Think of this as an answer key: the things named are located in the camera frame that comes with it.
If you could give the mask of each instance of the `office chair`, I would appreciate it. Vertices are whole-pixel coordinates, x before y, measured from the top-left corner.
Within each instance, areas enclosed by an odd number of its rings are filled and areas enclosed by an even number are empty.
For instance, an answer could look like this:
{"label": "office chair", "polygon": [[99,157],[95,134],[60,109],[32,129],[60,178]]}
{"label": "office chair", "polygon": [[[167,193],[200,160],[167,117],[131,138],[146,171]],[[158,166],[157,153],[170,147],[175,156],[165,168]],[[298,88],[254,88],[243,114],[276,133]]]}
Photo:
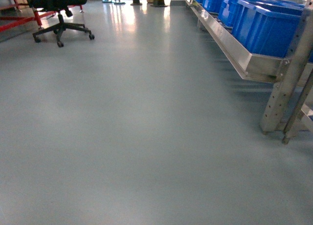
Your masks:
{"label": "office chair", "polygon": [[73,14],[68,9],[70,5],[83,5],[87,2],[87,0],[27,0],[29,7],[32,8],[43,8],[41,11],[55,11],[58,12],[59,23],[48,27],[46,29],[39,30],[36,33],[33,33],[33,37],[35,42],[40,43],[41,39],[37,36],[40,34],[44,34],[50,31],[53,31],[56,34],[58,47],[63,47],[64,44],[61,42],[62,33],[66,29],[73,29],[78,31],[83,31],[85,33],[89,33],[89,38],[91,40],[94,39],[94,35],[88,28],[85,28],[84,24],[81,23],[65,23],[63,16],[61,15],[61,10],[65,10],[65,14],[68,17],[71,17]]}

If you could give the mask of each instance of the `angled metal tray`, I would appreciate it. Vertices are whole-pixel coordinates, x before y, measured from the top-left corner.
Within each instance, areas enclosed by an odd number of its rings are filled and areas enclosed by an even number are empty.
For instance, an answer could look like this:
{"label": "angled metal tray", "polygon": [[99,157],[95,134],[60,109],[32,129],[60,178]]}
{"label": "angled metal tray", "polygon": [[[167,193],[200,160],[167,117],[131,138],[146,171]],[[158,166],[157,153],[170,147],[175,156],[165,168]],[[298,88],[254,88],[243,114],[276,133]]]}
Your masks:
{"label": "angled metal tray", "polygon": [[[217,21],[213,14],[207,12],[198,2],[195,0],[185,1],[242,79],[269,83],[279,81],[279,76],[277,75],[283,58],[250,53]],[[304,86],[312,69],[313,64],[307,64],[298,83],[299,86]]]}

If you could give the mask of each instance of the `gray epoxy floor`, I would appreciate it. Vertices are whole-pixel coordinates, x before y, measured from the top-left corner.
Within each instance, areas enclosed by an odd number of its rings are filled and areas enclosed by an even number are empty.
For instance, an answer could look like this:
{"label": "gray epoxy floor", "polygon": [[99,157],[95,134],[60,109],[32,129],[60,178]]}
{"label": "gray epoxy floor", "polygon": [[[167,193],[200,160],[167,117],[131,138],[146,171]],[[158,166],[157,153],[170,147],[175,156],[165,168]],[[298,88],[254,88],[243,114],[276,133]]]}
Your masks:
{"label": "gray epoxy floor", "polygon": [[271,84],[190,9],[84,9],[94,41],[0,43],[1,225],[313,224],[313,136],[261,134]]}

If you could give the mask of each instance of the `chair seat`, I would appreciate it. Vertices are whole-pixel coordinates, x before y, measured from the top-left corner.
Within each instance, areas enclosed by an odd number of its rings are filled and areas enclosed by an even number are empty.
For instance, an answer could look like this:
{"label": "chair seat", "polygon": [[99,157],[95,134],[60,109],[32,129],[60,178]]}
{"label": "chair seat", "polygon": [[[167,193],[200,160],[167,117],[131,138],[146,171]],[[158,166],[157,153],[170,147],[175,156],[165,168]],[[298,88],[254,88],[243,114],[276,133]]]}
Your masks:
{"label": "chair seat", "polygon": [[[56,8],[63,8],[69,5],[84,5],[87,0],[53,0],[53,5]],[[46,8],[46,0],[33,0],[35,8]]]}

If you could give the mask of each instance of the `metal shelf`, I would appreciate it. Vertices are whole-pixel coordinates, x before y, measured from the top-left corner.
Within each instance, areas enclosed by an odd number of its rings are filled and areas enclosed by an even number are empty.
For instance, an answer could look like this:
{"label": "metal shelf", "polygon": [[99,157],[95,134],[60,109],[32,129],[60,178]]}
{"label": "metal shelf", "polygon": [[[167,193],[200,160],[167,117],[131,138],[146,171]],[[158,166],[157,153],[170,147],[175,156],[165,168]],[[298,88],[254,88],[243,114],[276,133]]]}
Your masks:
{"label": "metal shelf", "polygon": [[[268,83],[276,83],[280,80],[278,76],[279,66],[284,58],[250,53],[231,35],[228,29],[217,21],[213,14],[207,12],[197,1],[185,1],[242,79]],[[312,69],[313,64],[308,63],[298,86],[304,86]]]}

